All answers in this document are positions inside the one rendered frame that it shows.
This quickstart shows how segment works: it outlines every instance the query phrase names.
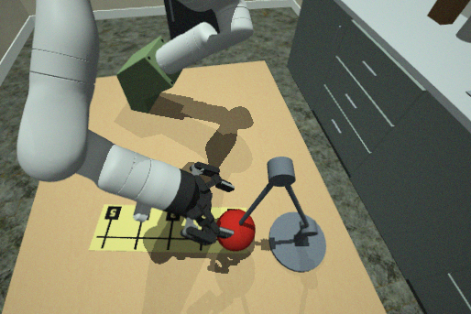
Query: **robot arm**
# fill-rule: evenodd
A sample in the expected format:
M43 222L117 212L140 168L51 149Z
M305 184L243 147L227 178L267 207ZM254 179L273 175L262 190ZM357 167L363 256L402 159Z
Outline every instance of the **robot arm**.
M221 33L200 24L171 40L156 54L167 73L253 32L244 0L180 1L200 11L214 9ZM135 200L139 221L150 208L203 214L202 188L208 188L194 173L114 145L88 129L99 55L90 0L37 0L36 5L29 92L17 141L20 166L44 181L75 173L91 179L104 191Z

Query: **white baseboard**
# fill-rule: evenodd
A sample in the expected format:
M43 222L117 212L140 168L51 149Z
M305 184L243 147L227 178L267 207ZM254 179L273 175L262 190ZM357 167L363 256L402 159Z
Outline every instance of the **white baseboard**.
M280 8L290 7L294 13L299 16L301 7L295 0L255 0L246 1L249 10L258 10L262 8ZM123 8L116 10L97 10L93 11L95 19L114 19L114 18L126 18L126 17L143 17L143 16L164 16L166 15L165 6L155 7L135 7L135 8ZM15 40L10 45L10 48L6 51L6 54L0 60L0 86L5 80L6 75L10 71L13 63L16 60L21 49L24 47L29 35L34 29L36 16L30 16L27 21L19 30Z

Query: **gray carpet floor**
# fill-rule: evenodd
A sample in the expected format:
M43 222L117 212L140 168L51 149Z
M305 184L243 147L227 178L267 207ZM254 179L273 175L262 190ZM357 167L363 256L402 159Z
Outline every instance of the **gray carpet floor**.
M384 308L388 314L422 313L287 68L298 17L290 8L251 10L250 14L255 34L249 40L213 54L193 67L258 60L268 64ZM132 54L156 37L170 40L164 16L99 20L97 26L100 36L97 77L116 75ZM25 174L16 160L33 35L0 86L0 310L38 188L38 181Z

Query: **red sphere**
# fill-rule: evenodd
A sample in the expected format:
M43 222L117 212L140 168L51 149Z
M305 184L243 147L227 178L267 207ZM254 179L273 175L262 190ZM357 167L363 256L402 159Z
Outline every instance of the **red sphere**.
M217 220L219 227L234 231L234 235L229 238L217 238L218 242L227 250L238 252L246 249L255 238L255 224L252 217L248 216L246 221L239 225L240 219L246 213L242 210L227 210Z

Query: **round gray base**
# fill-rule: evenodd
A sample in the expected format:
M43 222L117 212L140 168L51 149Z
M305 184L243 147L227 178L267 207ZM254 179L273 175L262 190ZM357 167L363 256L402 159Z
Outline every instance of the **round gray base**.
M319 224L306 216L309 227L304 232L317 232L308 235L304 242L295 241L300 231L301 216L297 212L285 213L278 217L269 231L271 251L277 260L289 270L306 272L317 267L325 256L325 237Z

